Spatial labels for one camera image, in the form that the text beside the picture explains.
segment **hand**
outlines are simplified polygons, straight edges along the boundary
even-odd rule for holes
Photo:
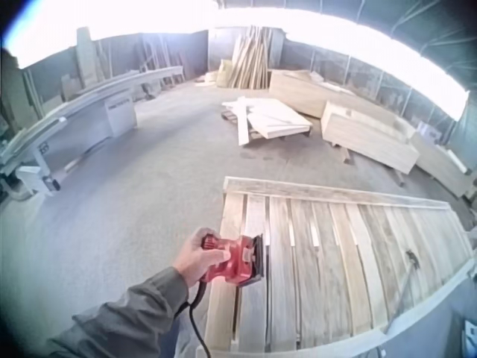
[[[212,265],[217,265],[230,259],[230,252],[225,250],[203,250],[202,239],[213,235],[220,239],[220,235],[207,227],[195,231],[180,249],[179,256],[172,266],[184,277],[188,287],[195,285]]]

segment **power cord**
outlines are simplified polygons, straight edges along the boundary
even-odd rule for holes
[[[200,342],[200,345],[202,345],[203,351],[206,353],[207,358],[211,358],[212,356],[210,355],[210,351],[208,347],[206,346],[206,343],[203,341],[202,336],[200,335],[199,329],[197,328],[197,325],[195,324],[194,315],[193,315],[193,311],[195,310],[195,308],[197,308],[199,303],[202,301],[203,295],[206,293],[206,288],[207,288],[207,283],[199,281],[199,287],[193,302],[191,304],[189,302],[184,302],[179,307],[179,310],[177,311],[175,318],[178,317],[178,315],[181,314],[181,312],[184,311],[185,308],[189,307],[189,318],[191,320],[192,328],[194,329],[195,335],[197,336]]]

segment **ceiling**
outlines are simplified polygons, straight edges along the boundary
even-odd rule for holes
[[[405,43],[477,90],[477,3],[473,0],[217,0],[220,7],[286,7],[356,21]]]

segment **gray sleeve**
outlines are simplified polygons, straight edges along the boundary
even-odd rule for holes
[[[174,269],[130,287],[115,303],[74,315],[74,324],[49,339],[50,357],[157,358],[161,335],[188,298],[183,277]]]

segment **concrete floor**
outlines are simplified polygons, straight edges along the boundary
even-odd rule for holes
[[[236,127],[220,117],[221,102],[251,93],[260,95],[184,84],[138,103],[137,130],[88,157],[57,195],[1,205],[1,306],[25,347],[35,349],[67,328],[72,314],[116,300],[170,265],[196,227],[219,228],[226,175],[444,200],[470,229],[467,205],[419,169],[400,188],[393,172],[366,157],[353,154],[353,164],[343,164],[320,138],[318,121],[310,138],[240,148]],[[452,357],[466,317],[477,320],[470,281],[390,342],[388,356]]]

